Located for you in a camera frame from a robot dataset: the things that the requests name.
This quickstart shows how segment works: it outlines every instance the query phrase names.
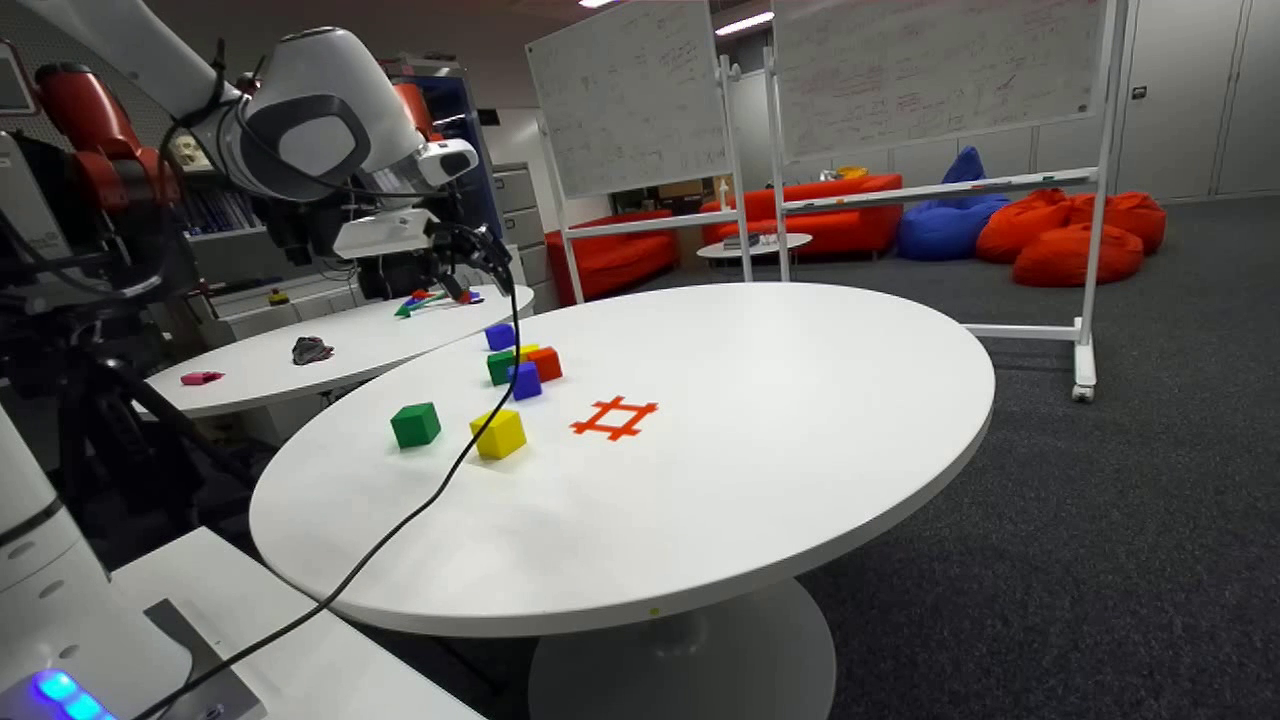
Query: red hashtag shape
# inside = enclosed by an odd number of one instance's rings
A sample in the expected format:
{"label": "red hashtag shape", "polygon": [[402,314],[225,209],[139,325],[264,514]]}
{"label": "red hashtag shape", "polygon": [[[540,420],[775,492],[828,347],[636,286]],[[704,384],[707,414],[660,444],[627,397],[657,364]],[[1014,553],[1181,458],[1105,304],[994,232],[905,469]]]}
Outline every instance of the red hashtag shape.
{"label": "red hashtag shape", "polygon": [[[605,423],[609,410],[632,410],[622,423]],[[582,432],[605,432],[611,444],[622,434],[640,434],[645,414],[652,414],[657,403],[622,403],[622,397],[611,399],[596,399],[596,414],[591,420],[575,420],[572,427]]]}

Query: computer monitor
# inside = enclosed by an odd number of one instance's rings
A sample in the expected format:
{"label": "computer monitor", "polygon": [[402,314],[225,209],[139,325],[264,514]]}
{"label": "computer monitor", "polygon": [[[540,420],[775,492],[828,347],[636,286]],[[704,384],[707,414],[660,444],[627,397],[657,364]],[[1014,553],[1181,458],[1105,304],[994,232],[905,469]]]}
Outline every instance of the computer monitor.
{"label": "computer monitor", "polygon": [[0,42],[0,116],[34,116],[32,82],[11,42]]}

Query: yellow cube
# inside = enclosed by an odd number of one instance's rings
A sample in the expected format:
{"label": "yellow cube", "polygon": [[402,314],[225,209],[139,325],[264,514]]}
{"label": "yellow cube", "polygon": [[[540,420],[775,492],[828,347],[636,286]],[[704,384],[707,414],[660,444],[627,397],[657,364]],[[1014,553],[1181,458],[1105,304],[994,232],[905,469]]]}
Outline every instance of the yellow cube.
{"label": "yellow cube", "polygon": [[477,441],[485,458],[505,458],[523,449],[523,420],[510,407],[498,407],[485,434]]}

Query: table pedestal base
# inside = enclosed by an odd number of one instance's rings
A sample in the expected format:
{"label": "table pedestal base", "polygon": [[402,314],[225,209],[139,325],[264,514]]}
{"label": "table pedestal base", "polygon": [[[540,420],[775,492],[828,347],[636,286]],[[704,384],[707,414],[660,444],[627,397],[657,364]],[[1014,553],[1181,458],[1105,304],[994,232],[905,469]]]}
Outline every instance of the table pedestal base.
{"label": "table pedestal base", "polygon": [[795,580],[678,618],[543,638],[527,674],[530,720],[825,720],[831,700],[837,644]]}

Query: whiteboard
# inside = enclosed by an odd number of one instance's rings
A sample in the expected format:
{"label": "whiteboard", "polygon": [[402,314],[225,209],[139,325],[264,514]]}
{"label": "whiteboard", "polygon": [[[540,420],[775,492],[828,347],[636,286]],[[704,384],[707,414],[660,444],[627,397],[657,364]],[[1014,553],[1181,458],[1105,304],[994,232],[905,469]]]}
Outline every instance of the whiteboard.
{"label": "whiteboard", "polygon": [[565,195],[726,171],[712,12],[627,0],[527,42]]}
{"label": "whiteboard", "polygon": [[775,0],[782,152],[1097,109],[1109,0]]}

